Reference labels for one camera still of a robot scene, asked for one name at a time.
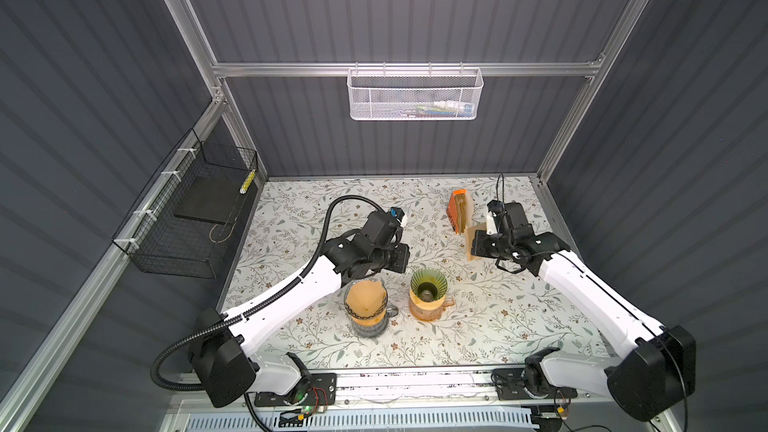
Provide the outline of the green glass dripper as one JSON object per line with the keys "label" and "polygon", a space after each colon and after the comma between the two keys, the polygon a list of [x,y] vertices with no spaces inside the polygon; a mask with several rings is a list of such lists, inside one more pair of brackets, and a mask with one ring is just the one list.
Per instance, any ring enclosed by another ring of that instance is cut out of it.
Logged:
{"label": "green glass dripper", "polygon": [[410,287],[419,300],[431,303],[446,297],[448,281],[440,270],[423,268],[413,273]]}

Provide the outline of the orange coffee filter box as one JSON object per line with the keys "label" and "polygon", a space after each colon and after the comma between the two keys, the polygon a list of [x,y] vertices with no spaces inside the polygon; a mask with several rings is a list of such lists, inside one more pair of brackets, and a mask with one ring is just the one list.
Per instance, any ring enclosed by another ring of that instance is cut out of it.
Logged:
{"label": "orange coffee filter box", "polygon": [[458,189],[451,193],[446,214],[456,234],[464,234],[467,227],[473,225],[474,204],[467,189]]}

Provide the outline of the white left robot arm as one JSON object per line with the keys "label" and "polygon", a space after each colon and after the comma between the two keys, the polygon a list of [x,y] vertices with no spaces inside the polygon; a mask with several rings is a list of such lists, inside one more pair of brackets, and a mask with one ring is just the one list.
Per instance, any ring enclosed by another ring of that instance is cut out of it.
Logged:
{"label": "white left robot arm", "polygon": [[318,300],[371,272],[404,273],[409,247],[400,242],[406,213],[393,207],[373,211],[351,237],[327,240],[308,274],[291,274],[261,295],[220,314],[203,311],[194,330],[239,317],[240,322],[191,342],[188,359],[211,404],[227,406],[247,393],[270,394],[300,403],[311,387],[311,373],[294,353],[267,356],[259,347],[283,325]]}

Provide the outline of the orange glass pitcher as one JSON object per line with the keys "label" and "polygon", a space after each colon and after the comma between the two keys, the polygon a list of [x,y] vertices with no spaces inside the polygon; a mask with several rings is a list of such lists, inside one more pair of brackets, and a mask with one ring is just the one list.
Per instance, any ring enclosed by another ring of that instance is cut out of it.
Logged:
{"label": "orange glass pitcher", "polygon": [[442,302],[409,302],[409,310],[412,316],[423,322],[432,322],[439,320],[443,313],[449,308],[455,305],[453,298],[446,298]]}

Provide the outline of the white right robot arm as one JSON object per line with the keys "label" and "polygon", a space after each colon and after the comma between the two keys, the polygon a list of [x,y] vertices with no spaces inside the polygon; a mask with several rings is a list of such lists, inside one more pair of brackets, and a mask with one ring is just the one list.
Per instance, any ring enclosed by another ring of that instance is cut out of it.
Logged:
{"label": "white right robot arm", "polygon": [[517,264],[566,297],[599,330],[610,358],[567,353],[557,347],[526,358],[524,390],[550,398],[559,388],[610,397],[630,417],[648,422],[687,404],[696,386],[696,341],[683,327],[668,328],[592,272],[552,232],[536,234],[518,202],[492,200],[486,228],[474,235],[473,255]]}

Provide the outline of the clear grey glass pitcher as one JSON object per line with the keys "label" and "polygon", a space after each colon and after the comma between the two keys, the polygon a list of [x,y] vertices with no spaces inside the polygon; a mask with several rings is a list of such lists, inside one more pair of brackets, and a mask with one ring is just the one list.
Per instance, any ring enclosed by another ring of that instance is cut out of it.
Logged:
{"label": "clear grey glass pitcher", "polygon": [[395,306],[388,307],[379,318],[373,323],[363,325],[355,320],[351,321],[351,328],[354,333],[362,338],[377,338],[381,336],[388,327],[389,321],[399,315],[399,309]]}

